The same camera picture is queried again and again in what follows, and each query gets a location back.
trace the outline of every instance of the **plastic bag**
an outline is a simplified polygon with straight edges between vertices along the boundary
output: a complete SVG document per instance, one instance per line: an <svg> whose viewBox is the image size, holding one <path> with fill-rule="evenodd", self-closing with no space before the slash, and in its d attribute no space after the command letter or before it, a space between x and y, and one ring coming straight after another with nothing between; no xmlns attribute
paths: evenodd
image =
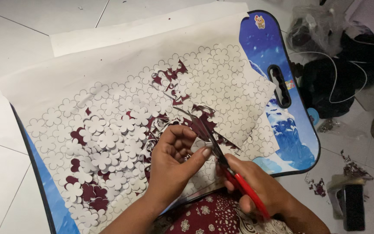
<svg viewBox="0 0 374 234"><path fill-rule="evenodd" d="M287 43L296 52L315 51L333 57L340 53L340 38L346 26L345 14L318 6L297 6Z"/></svg>
<svg viewBox="0 0 374 234"><path fill-rule="evenodd" d="M337 136L347 136L350 138L354 138L356 140L360 140L362 137L366 137L366 133L364 131L355 129L341 121L335 120L333 118L326 119L318 128L317 132L325 132L334 134Z"/></svg>

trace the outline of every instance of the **white tile floor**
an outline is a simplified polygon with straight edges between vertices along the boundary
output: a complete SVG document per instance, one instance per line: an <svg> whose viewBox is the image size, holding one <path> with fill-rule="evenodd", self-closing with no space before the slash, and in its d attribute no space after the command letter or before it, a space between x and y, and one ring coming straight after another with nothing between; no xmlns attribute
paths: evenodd
<svg viewBox="0 0 374 234"><path fill-rule="evenodd" d="M107 0L0 0L0 77L52 58L53 53L47 35L93 28L106 2ZM154 5L146 0L122 2L110 1L99 23L100 26L129 22L139 18L139 15L147 18L202 3L196 0L160 0ZM294 5L317 2L252 0L248 1L248 5L250 10L262 9L272 13L281 29L286 31ZM301 58L291 56L291 59L301 62ZM364 111L358 102L355 102L348 114L337 119L364 131L366 135L354 140L346 136L320 133L323 149L314 169L309 173L278 179L295 197L313 210L332 232L345 233L342 222L333 219L328 196L322 198L314 195L304 179L307 176L317 182L323 178L327 184L332 175L341 174L344 165L341 156L338 155L341 150L374 177L374 139L370 136L373 117L374 112ZM370 195L370 199L365 203L365 233L374 233L374 180L367 183L365 191ZM8 232L49 233L49 229L22 137L8 101L0 94L0 233Z"/></svg>

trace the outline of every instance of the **hand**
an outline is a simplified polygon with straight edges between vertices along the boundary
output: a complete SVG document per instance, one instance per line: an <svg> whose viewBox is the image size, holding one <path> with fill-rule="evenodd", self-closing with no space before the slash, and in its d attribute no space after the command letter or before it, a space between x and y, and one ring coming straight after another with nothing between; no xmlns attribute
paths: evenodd
<svg viewBox="0 0 374 234"><path fill-rule="evenodd" d="M268 175L256 163L251 161L241 161L231 154L224 155L234 173L239 173L246 182L254 189L256 194L266 206L269 215L273 216L282 213L287 209L288 203L292 198L278 181ZM218 175L223 176L221 169L216 167ZM225 180L226 188L233 191L235 188L231 182ZM259 214L255 204L248 195L242 196L239 200L240 208L248 214Z"/></svg>
<svg viewBox="0 0 374 234"><path fill-rule="evenodd" d="M156 202L164 210L187 185L188 180L203 166L211 155L209 147L194 154L190 148L197 135L187 126L169 126L161 135L151 156L150 182L144 197ZM184 157L191 157L184 162Z"/></svg>

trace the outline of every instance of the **scissors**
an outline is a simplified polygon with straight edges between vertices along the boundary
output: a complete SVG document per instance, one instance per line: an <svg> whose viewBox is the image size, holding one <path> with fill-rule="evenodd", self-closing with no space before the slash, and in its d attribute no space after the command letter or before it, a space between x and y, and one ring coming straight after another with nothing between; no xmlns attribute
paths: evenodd
<svg viewBox="0 0 374 234"><path fill-rule="evenodd" d="M200 131L198 134L200 136L207 137L211 143L213 144L213 153L218 159L218 163L222 170L224 171L227 180L229 180L235 188L239 189L239 191L243 195L248 195L252 201L255 203L256 208L262 213L262 217L265 220L269 220L271 216L269 215L266 206L263 204L261 199L258 197L256 192L251 188L251 186L246 182L246 180L239 174L234 173L227 162L226 157L224 156L223 152L221 151L219 144L217 144L216 139L212 135L211 131L209 130L208 126L206 126L200 118L197 118L195 115L191 114L189 111L187 113L190 115L190 118L194 125L198 128L197 130Z"/></svg>

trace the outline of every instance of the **red scissors handle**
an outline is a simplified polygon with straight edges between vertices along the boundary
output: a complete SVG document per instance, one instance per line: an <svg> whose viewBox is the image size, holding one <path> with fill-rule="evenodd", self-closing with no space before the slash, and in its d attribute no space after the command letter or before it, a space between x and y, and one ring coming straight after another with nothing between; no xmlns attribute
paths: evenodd
<svg viewBox="0 0 374 234"><path fill-rule="evenodd" d="M269 220L271 216L269 215L266 206L263 204L256 192L246 182L246 180L239 173L236 173L234 178L227 169L225 169L225 173L227 180L229 180L233 184L233 186L235 186L235 188L239 189L239 191L243 195L247 194L255 203L256 208L262 213L262 216L266 220Z"/></svg>

